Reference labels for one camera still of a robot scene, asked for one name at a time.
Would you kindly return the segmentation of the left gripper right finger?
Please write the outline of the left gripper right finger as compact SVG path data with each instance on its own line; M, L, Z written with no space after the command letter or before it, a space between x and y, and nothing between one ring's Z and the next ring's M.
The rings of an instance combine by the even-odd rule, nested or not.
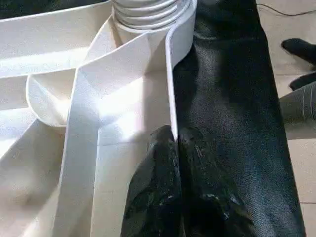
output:
M186 236L254 237L253 220L237 186L204 135L182 128L178 145Z

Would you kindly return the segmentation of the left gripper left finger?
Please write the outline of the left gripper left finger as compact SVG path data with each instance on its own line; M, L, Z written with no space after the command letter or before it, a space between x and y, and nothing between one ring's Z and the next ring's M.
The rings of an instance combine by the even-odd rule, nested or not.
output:
M129 184L122 237L177 237L181 182L177 146L169 125L154 131L147 154Z

